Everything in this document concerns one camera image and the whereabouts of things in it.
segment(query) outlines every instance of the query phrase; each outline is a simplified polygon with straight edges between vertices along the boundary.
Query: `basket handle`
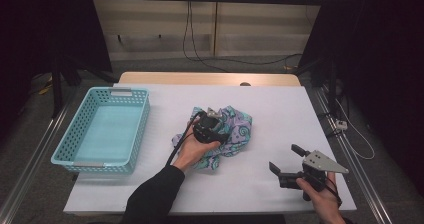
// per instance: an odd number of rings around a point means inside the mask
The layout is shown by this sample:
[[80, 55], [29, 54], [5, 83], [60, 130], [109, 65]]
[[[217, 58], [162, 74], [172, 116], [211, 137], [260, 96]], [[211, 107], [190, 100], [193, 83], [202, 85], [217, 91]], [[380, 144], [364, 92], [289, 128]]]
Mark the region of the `basket handle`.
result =
[[109, 87], [111, 96], [132, 96], [130, 87]]
[[95, 168], [105, 168], [103, 162], [74, 162], [73, 166], [75, 167], [95, 167]]

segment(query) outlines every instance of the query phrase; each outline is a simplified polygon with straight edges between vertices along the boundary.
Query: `black sleeve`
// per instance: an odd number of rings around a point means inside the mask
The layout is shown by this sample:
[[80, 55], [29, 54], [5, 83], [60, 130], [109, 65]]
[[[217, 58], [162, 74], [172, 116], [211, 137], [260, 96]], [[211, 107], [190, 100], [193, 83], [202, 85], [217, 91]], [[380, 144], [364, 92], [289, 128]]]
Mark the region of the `black sleeve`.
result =
[[184, 178], [180, 169], [164, 167], [130, 196], [121, 224], [163, 223]]

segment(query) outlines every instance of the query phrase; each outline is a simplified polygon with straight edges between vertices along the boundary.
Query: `gray floor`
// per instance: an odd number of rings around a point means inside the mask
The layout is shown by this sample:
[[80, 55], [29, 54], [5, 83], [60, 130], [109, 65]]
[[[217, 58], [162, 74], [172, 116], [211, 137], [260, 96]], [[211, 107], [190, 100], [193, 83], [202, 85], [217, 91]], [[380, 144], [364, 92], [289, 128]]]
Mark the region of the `gray floor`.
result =
[[[283, 56], [256, 56], [256, 57], [228, 57], [241, 61], [253, 63], [263, 63], [283, 58]], [[247, 72], [247, 73], [285, 73], [287, 67], [295, 68], [299, 56], [287, 59], [286, 62], [280, 61], [269, 65], [253, 65], [230, 62], [225, 60], [206, 61], [210, 66], [219, 67], [229, 72]], [[186, 58], [167, 59], [145, 59], [145, 60], [126, 60], [112, 62], [114, 75], [119, 78], [124, 71], [190, 71], [190, 72], [222, 72], [210, 66], [206, 66], [199, 61], [189, 61]], [[69, 112], [63, 120], [62, 126], [55, 134], [52, 144], [47, 149], [45, 156], [41, 160], [31, 186], [27, 190], [19, 209], [14, 216], [13, 223], [88, 223], [93, 221], [117, 222], [119, 216], [103, 217], [76, 217], [64, 214], [62, 212], [67, 197], [73, 186], [73, 175], [63, 168], [50, 163], [50, 157], [54, 151], [61, 136], [66, 130], [67, 125], [72, 119], [73, 113], [79, 106], [86, 91], [92, 86], [110, 86], [91, 73], [80, 72], [83, 81], [77, 88], [74, 101], [70, 104]], [[32, 91], [41, 89], [48, 79], [49, 75], [37, 78], [32, 83]], [[310, 95], [317, 114], [322, 113], [321, 107], [315, 95], [315, 88], [310, 86], [308, 73], [299, 77], [303, 86], [305, 86]], [[63, 82], [65, 97], [72, 93], [73, 88]], [[2, 184], [0, 186], [0, 201], [4, 204], [8, 194], [12, 191], [19, 174], [25, 169], [28, 160], [31, 158], [39, 141], [42, 139], [44, 131], [51, 121], [53, 110], [52, 91], [45, 95], [39, 95], [36, 92], [31, 95], [26, 103], [19, 119], [14, 123], [10, 135], [5, 139], [0, 149], [0, 173]], [[419, 196], [402, 170], [393, 162], [384, 149], [384, 144], [380, 142], [378, 136], [370, 132], [367, 127], [367, 120], [361, 115], [354, 103], [349, 105], [350, 120], [357, 129], [369, 140], [376, 151], [376, 157], [373, 160], [362, 160], [361, 164], [373, 183], [377, 193], [380, 195], [389, 216], [393, 223], [424, 223], [424, 201]], [[323, 130], [329, 133], [328, 123], [321, 120]], [[362, 137], [354, 130], [346, 131], [348, 139], [352, 145], [363, 155], [369, 155], [369, 147]], [[342, 149], [336, 138], [330, 137], [330, 146], [332, 147], [337, 161], [342, 165], [348, 166], [347, 160], [343, 155]], [[362, 190], [353, 175], [346, 177], [349, 189], [353, 195], [354, 201], [358, 207], [357, 211], [344, 213], [358, 223], [378, 223], [369, 207], [368, 200], [362, 193]], [[314, 213], [307, 214], [287, 214], [287, 223], [318, 223]]]

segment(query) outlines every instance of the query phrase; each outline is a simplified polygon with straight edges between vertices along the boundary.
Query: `human hand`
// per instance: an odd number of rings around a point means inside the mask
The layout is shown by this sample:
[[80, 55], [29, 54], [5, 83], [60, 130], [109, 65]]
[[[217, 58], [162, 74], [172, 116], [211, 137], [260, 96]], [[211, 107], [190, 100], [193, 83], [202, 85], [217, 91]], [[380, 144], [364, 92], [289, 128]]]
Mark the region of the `human hand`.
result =
[[[312, 200], [312, 204], [314, 205], [315, 212], [324, 223], [345, 223], [339, 211], [337, 198], [329, 190], [324, 189], [321, 192], [317, 192], [307, 181], [302, 178], [297, 178], [296, 183], [304, 192], [306, 192], [306, 194], [309, 195]], [[326, 185], [333, 191], [336, 191], [336, 187], [334, 186], [335, 184], [336, 175], [334, 172], [328, 172]]]
[[187, 134], [182, 137], [185, 138], [180, 152], [178, 154], [177, 160], [172, 164], [173, 166], [179, 168], [181, 171], [187, 170], [187, 168], [194, 163], [198, 162], [203, 155], [211, 150], [214, 150], [221, 145], [219, 141], [214, 141], [211, 143], [201, 143], [193, 135], [193, 125], [198, 122], [194, 121], [193, 124], [187, 130]]

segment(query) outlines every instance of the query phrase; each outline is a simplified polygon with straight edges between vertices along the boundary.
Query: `cable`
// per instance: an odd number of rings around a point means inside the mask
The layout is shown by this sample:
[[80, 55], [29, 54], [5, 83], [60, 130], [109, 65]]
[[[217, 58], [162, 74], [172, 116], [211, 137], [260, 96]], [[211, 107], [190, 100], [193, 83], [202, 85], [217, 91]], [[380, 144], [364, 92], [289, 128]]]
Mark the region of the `cable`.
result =
[[330, 181], [333, 185], [334, 185], [334, 188], [336, 189], [336, 190], [333, 190], [333, 189], [331, 189], [328, 185], [324, 185], [324, 187], [325, 187], [325, 189], [327, 189], [331, 194], [333, 194], [335, 197], [336, 197], [336, 199], [337, 199], [337, 204], [339, 205], [339, 207], [342, 205], [342, 199], [340, 198], [340, 196], [339, 196], [339, 191], [337, 190], [337, 186], [336, 186], [336, 184], [332, 181], [332, 180], [330, 180], [330, 179], [328, 179], [328, 178], [326, 178], [327, 179], [327, 181]]
[[[199, 55], [197, 54], [197, 50], [196, 50], [196, 45], [195, 45], [195, 43], [194, 43], [194, 37], [193, 37], [193, 18], [192, 18], [192, 10], [191, 10], [191, 2], [188, 2], [188, 5], [187, 5], [187, 20], [186, 20], [186, 28], [185, 28], [185, 32], [184, 32], [184, 39], [183, 39], [183, 52], [184, 52], [184, 56], [188, 59], [188, 60], [190, 60], [190, 61], [200, 61], [203, 65], [205, 65], [205, 66], [207, 66], [207, 67], [212, 67], [212, 68], [215, 68], [215, 69], [218, 69], [218, 70], [221, 70], [221, 71], [223, 71], [223, 72], [229, 72], [229, 71], [227, 71], [227, 70], [225, 70], [225, 69], [222, 69], [222, 68], [219, 68], [219, 67], [215, 67], [215, 66], [211, 66], [211, 65], [208, 65], [208, 64], [206, 64], [200, 57], [199, 57]], [[185, 39], [186, 39], [186, 36], [187, 36], [187, 29], [188, 29], [188, 23], [189, 23], [189, 20], [190, 20], [190, 27], [191, 27], [191, 40], [192, 40], [192, 43], [193, 43], [193, 48], [194, 48], [194, 53], [196, 54], [196, 57], [197, 57], [197, 60], [196, 59], [192, 59], [192, 58], [190, 58], [190, 57], [188, 57], [187, 56], [187, 54], [186, 54], [186, 52], [185, 52]]]
[[[211, 68], [215, 68], [224, 72], [229, 72], [225, 69], [216, 67], [216, 66], [211, 66], [206, 64], [204, 61], [230, 61], [230, 62], [237, 62], [237, 63], [243, 63], [243, 64], [247, 64], [247, 65], [270, 65], [270, 64], [275, 64], [281, 61], [284, 61], [284, 66], [286, 67], [286, 73], [287, 73], [287, 59], [291, 58], [291, 57], [295, 57], [295, 56], [300, 56], [303, 55], [302, 53], [295, 53], [295, 54], [291, 54], [288, 56], [285, 56], [283, 58], [274, 60], [274, 61], [269, 61], [269, 62], [247, 62], [247, 61], [240, 61], [240, 60], [234, 60], [234, 59], [228, 59], [228, 58], [201, 58], [198, 53], [197, 53], [197, 49], [196, 49], [196, 44], [194, 41], [194, 29], [193, 29], [193, 11], [191, 8], [191, 2], [188, 2], [188, 7], [187, 7], [187, 20], [186, 20], [186, 28], [185, 28], [185, 32], [184, 32], [184, 39], [183, 39], [183, 53], [184, 56], [190, 60], [190, 61], [200, 61], [203, 65], [207, 66], [207, 67], [211, 67]], [[197, 59], [193, 59], [187, 56], [187, 53], [185, 51], [185, 40], [187, 37], [187, 29], [188, 29], [188, 25], [190, 22], [190, 29], [191, 29], [191, 40], [192, 40], [192, 44], [193, 44], [193, 48], [194, 48], [194, 53], [196, 54]]]
[[306, 19], [309, 22], [309, 25], [312, 27], [313, 25], [311, 23], [311, 20], [309, 20], [309, 17], [308, 17], [308, 5], [305, 5], [305, 16], [306, 16]]
[[374, 148], [372, 147], [372, 145], [368, 142], [368, 140], [358, 131], [358, 129], [356, 129], [356, 127], [352, 124], [352, 122], [350, 121], [350, 119], [347, 117], [347, 115], [346, 115], [346, 113], [345, 113], [345, 111], [344, 111], [344, 109], [343, 109], [343, 107], [342, 107], [342, 105], [340, 104], [340, 102], [336, 99], [336, 102], [337, 102], [337, 104], [339, 104], [339, 106], [340, 106], [340, 108], [341, 108], [341, 110], [342, 110], [342, 112], [343, 112], [343, 114], [345, 115], [345, 117], [346, 117], [346, 120], [347, 120], [347, 122], [349, 122], [349, 124], [352, 126], [352, 128], [365, 140], [365, 142], [368, 144], [368, 146], [370, 147], [370, 149], [371, 149], [371, 151], [372, 151], [372, 156], [371, 157], [364, 157], [364, 156], [362, 156], [361, 154], [359, 154], [353, 147], [352, 147], [352, 145], [350, 145], [349, 144], [349, 146], [350, 146], [350, 148], [352, 148], [352, 150], [353, 150], [353, 152], [356, 154], [356, 155], [358, 155], [359, 157], [361, 157], [362, 159], [365, 159], [365, 160], [371, 160], [371, 159], [374, 159], [374, 157], [375, 157], [375, 151], [374, 151]]
[[183, 133], [183, 135], [182, 135], [182, 138], [180, 139], [180, 141], [178, 141], [177, 145], [175, 145], [174, 150], [172, 150], [172, 153], [171, 153], [171, 155], [169, 156], [168, 161], [166, 162], [166, 165], [165, 165], [165, 166], [169, 166], [169, 165], [171, 165], [171, 162], [172, 162], [172, 160], [174, 159], [175, 154], [177, 154], [177, 151], [180, 149], [180, 147], [181, 147], [181, 146], [182, 146], [182, 144], [184, 143], [185, 139], [186, 139], [187, 137], [189, 137], [191, 134], [193, 134], [193, 133], [191, 133], [190, 135], [187, 135], [187, 136], [186, 136], [188, 129], [189, 129], [189, 128], [190, 128], [190, 126], [193, 124], [194, 120], [196, 120], [196, 117], [200, 115], [200, 113], [201, 113], [201, 112], [196, 113], [196, 115], [194, 115], [194, 116], [191, 118], [190, 122], [189, 122], [189, 123], [188, 123], [188, 125], [187, 125], [187, 128], [185, 129], [185, 131], [184, 131], [184, 133]]

